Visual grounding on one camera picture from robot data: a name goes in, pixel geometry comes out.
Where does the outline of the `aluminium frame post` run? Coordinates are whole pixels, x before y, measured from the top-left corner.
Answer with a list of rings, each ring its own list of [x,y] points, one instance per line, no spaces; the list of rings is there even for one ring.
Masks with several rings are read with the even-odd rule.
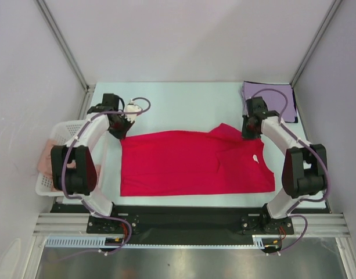
[[[337,14],[338,10],[340,9],[343,0],[334,0],[330,4],[325,16],[323,17],[315,35],[312,38],[311,43],[309,44],[307,51],[305,55],[303,56],[301,62],[299,63],[291,81],[290,84],[292,87],[295,87],[297,82],[299,81],[300,77],[302,76],[305,68],[308,65],[308,62],[312,58],[312,55],[314,54],[315,50],[317,49],[319,43],[321,42],[323,36],[327,32],[331,22],[335,18],[335,15]]]
[[[85,80],[85,77],[71,51],[53,13],[51,12],[48,4],[44,0],[35,0],[34,1],[38,10],[40,11],[45,23],[47,24],[50,32],[52,33],[54,40],[58,44],[64,58],[67,60],[71,70],[73,71],[75,78],[77,79],[78,83],[80,84],[81,88],[84,92],[87,92],[89,89],[89,85]]]

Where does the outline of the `folded purple t shirt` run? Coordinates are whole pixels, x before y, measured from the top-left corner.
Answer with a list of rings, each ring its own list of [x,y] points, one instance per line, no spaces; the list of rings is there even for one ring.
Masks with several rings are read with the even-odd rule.
[[[240,91],[243,102],[253,97],[253,95],[259,91],[260,93],[256,96],[263,98],[268,106],[268,110],[275,110],[278,113],[282,112],[282,109],[286,105],[285,99],[287,99],[287,107],[283,111],[282,117],[287,123],[294,122],[295,112],[293,107],[292,86],[290,84],[267,84],[245,81]]]

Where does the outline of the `white plastic laundry basket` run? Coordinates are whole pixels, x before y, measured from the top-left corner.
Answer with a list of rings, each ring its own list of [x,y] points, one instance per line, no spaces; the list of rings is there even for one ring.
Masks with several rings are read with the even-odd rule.
[[[57,145],[64,145],[68,140],[70,140],[73,136],[76,135],[76,133],[80,130],[80,128],[83,126],[84,123],[85,120],[73,120],[73,121],[61,122],[54,126],[54,128],[51,131],[49,139],[56,140]],[[106,149],[107,149],[107,137],[106,134],[103,134],[100,137],[99,141],[94,146],[93,150],[91,151],[91,156],[95,164],[95,169],[98,176],[96,187],[99,189],[101,189],[102,187],[102,181],[104,176],[104,167],[106,163],[106,153],[107,153]],[[39,187],[38,184],[39,178],[42,178],[42,175],[39,175],[38,172],[35,191],[36,188]],[[48,195],[46,196],[50,196],[50,197],[59,196],[58,193],[57,196],[54,196],[54,194],[55,193],[53,192],[49,192]]]

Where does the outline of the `aluminium rail front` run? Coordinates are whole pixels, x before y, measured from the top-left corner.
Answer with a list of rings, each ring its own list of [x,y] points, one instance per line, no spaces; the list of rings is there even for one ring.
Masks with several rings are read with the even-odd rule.
[[[87,235],[95,232],[95,222],[87,213],[42,213],[38,216],[34,235]],[[308,227],[306,237],[349,237],[350,232],[342,214],[305,214]]]

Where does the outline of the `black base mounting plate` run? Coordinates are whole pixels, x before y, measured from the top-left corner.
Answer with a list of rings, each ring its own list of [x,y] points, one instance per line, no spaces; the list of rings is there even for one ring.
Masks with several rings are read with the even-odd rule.
[[[253,235],[296,235],[298,221],[272,220],[261,208],[116,206],[109,220],[83,205],[55,203],[51,213],[84,213],[87,234],[130,236],[134,245],[245,245]]]

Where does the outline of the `red t shirt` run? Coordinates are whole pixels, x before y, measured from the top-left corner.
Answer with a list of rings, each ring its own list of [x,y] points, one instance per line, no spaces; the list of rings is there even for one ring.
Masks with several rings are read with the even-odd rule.
[[[121,196],[254,194],[275,190],[261,140],[220,124],[209,132],[163,131],[121,142]]]

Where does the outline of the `pink t shirt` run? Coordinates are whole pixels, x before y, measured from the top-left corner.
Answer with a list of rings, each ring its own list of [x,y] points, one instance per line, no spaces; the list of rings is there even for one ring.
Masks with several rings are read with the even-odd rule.
[[[41,153],[39,159],[37,170],[39,175],[42,175],[42,178],[38,179],[39,187],[36,188],[38,195],[48,195],[49,192],[55,193],[54,196],[62,195],[61,190],[56,190],[53,186],[52,180],[52,166],[51,166],[51,149],[57,144],[57,141],[54,139],[48,139],[45,145],[45,149]]]

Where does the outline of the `left aluminium frame post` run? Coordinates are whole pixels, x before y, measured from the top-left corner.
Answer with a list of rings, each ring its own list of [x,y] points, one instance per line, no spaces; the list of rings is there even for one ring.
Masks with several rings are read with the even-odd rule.
[[[38,10],[40,11],[45,23],[47,24],[50,32],[52,33],[54,40],[58,44],[64,58],[67,60],[71,70],[73,71],[75,78],[77,79],[78,83],[80,84],[81,88],[84,92],[87,92],[89,89],[89,85],[85,80],[85,77],[71,51],[53,13],[51,12],[48,4],[44,0],[35,0],[34,1]]]

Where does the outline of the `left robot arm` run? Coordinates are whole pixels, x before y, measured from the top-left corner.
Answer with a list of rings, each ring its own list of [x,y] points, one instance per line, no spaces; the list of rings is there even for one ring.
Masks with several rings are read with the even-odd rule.
[[[106,133],[123,140],[141,112],[133,99],[125,103],[118,95],[104,94],[101,103],[88,109],[79,131],[51,149],[54,189],[68,200],[81,202],[90,214],[101,216],[100,226],[110,233],[119,228],[120,218],[112,213],[113,202],[99,189],[92,151]]]

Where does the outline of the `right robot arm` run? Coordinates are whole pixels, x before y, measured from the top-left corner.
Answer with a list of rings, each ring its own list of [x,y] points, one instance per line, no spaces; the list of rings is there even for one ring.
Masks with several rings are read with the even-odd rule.
[[[267,214],[261,216],[260,227],[274,233],[281,220],[288,217],[302,202],[325,201],[330,191],[326,148],[322,144],[303,141],[285,124],[281,115],[269,110],[262,97],[246,101],[242,137],[255,140],[268,137],[283,153],[285,160],[281,176],[282,189],[265,205]]]

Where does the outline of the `right aluminium frame post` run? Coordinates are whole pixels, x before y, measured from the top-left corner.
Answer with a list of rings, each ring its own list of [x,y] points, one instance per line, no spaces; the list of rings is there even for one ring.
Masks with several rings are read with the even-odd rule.
[[[327,32],[331,22],[335,18],[335,15],[337,14],[338,10],[340,9],[343,0],[334,0],[330,4],[325,16],[323,17],[315,35],[312,38],[311,43],[309,44],[307,51],[305,55],[303,56],[301,62],[299,63],[291,81],[290,84],[292,87],[295,87],[297,82],[299,81],[300,77],[302,76],[305,68],[308,65],[308,62],[312,58],[312,55],[314,54],[315,50],[317,49],[319,43],[321,42],[323,36]]]

